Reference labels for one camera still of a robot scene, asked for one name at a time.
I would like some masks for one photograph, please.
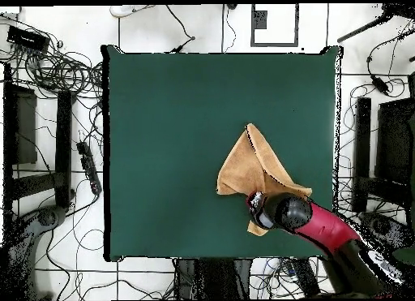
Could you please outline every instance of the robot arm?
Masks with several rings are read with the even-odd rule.
[[[256,192],[247,199],[252,221],[265,230],[281,228],[317,245],[336,292],[370,297],[396,293],[402,274],[371,251],[334,213],[290,193]]]

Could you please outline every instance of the tan towel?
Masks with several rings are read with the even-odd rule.
[[[238,192],[248,196],[253,191],[291,192],[302,197],[311,194],[310,188],[293,182],[271,146],[252,123],[245,127],[245,131],[220,169],[216,190],[219,195],[232,195]],[[248,232],[264,235],[267,230],[251,221]]]

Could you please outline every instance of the tripod leg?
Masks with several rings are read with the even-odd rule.
[[[359,29],[356,29],[350,33],[348,33],[347,35],[344,35],[343,37],[339,38],[337,40],[337,43],[341,43],[345,40],[348,40],[350,37],[356,36],[361,32],[364,32],[372,27],[375,27],[376,25],[382,24],[382,23],[386,23],[388,20],[390,20],[393,16],[392,15],[387,15],[383,12],[383,14],[375,19],[373,22],[368,23],[367,25],[362,26]]]

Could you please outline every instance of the green table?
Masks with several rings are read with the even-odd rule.
[[[102,51],[106,258],[321,255],[283,231],[246,232],[245,197],[217,195],[216,179],[253,123],[293,181],[332,207],[338,48],[324,55]]]

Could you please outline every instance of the metal frame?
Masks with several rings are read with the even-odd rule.
[[[6,63],[4,70],[4,230],[5,236],[11,228],[13,200],[55,189],[56,205],[64,209],[70,207],[74,192],[71,190],[71,132],[72,105],[75,97],[71,92],[59,92],[57,103],[57,129],[55,171],[23,178],[13,178],[13,156],[17,124],[17,101],[14,99],[15,86],[11,76],[11,65]]]
[[[300,20],[300,4],[295,4],[295,27],[294,27],[294,42],[288,43],[256,43],[255,30],[267,28],[267,12],[256,11],[255,4],[252,4],[251,10],[251,32],[250,32],[250,46],[251,47],[298,47],[298,22]]]

